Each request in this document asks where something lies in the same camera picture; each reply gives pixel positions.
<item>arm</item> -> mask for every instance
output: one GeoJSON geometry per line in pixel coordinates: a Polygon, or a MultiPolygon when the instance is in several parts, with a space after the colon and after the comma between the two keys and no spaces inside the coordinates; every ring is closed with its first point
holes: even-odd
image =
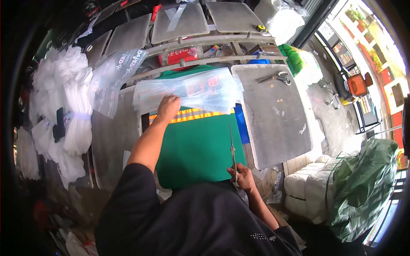
{"type": "Polygon", "coordinates": [[[169,121],[177,114],[180,107],[181,99],[178,96],[169,95],[162,99],[158,107],[157,117],[135,143],[127,165],[140,163],[154,173],[159,153],[161,152],[165,129],[169,121]]]}
{"type": "MultiPolygon", "coordinates": [[[[237,163],[236,168],[238,169],[237,183],[248,195],[250,210],[272,230],[279,228],[278,222],[263,202],[256,188],[251,170],[241,163],[237,163]]],[[[228,168],[227,171],[233,176],[235,170],[228,168]]]]}

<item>reflective stripe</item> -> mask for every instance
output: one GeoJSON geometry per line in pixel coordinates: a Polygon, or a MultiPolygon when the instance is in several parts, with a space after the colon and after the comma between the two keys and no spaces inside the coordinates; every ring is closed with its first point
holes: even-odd
{"type": "MultiPolygon", "coordinates": [[[[181,110],[181,111],[178,111],[178,113],[176,114],[176,116],[177,116],[177,115],[181,115],[181,114],[186,114],[186,113],[195,112],[195,111],[203,111],[203,110],[202,110],[202,109],[186,109],[186,110],[181,110]]],[[[154,120],[156,117],[157,117],[157,115],[151,115],[151,116],[149,117],[149,118],[150,118],[150,122],[152,122],[151,119],[154,120]]]]}
{"type": "MultiPolygon", "coordinates": [[[[206,118],[206,117],[211,117],[211,116],[220,116],[224,115],[219,112],[209,112],[201,109],[187,109],[187,110],[182,110],[177,113],[174,119],[172,119],[169,123],[177,123],[177,122],[185,122],[185,121],[190,121],[190,120],[195,120],[195,119],[201,119],[201,118],[206,118]]],[[[154,119],[157,117],[157,115],[152,115],[149,116],[150,120],[150,125],[154,121],[154,119]]]]}

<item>concrete floor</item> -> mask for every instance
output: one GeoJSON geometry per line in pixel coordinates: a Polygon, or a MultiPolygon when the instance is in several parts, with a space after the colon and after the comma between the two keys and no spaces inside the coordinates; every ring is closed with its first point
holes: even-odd
{"type": "MultiPolygon", "coordinates": [[[[329,87],[335,91],[333,74],[337,74],[338,70],[325,48],[313,36],[303,47],[303,50],[314,55],[322,71],[323,80],[332,83],[329,87]]],[[[359,125],[353,105],[343,106],[339,101],[339,110],[335,110],[331,105],[327,106],[325,102],[330,101],[332,93],[327,89],[321,88],[319,84],[310,85],[306,91],[312,103],[315,117],[318,119],[322,132],[326,137],[322,142],[323,154],[337,156],[341,151],[349,152],[360,149],[361,141],[365,135],[355,135],[359,125]]]]}

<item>person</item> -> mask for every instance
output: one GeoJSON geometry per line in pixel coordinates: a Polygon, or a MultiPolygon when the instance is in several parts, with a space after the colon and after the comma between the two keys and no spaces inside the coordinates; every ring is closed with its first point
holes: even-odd
{"type": "MultiPolygon", "coordinates": [[[[194,184],[159,203],[153,173],[165,129],[180,106],[178,96],[165,96],[152,125],[135,143],[98,221],[98,254],[301,255],[291,228],[279,227],[241,163],[237,184],[249,207],[229,180],[194,184]]],[[[227,171],[234,174],[232,168],[227,171]]]]}

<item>orange chair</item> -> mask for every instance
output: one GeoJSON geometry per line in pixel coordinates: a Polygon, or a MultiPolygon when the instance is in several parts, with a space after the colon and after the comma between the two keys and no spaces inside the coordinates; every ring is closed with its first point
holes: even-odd
{"type": "Polygon", "coordinates": [[[364,75],[364,78],[362,74],[359,73],[349,77],[347,79],[347,84],[350,93],[355,97],[360,97],[369,93],[367,88],[373,84],[373,80],[371,79],[369,72],[364,75]]]}

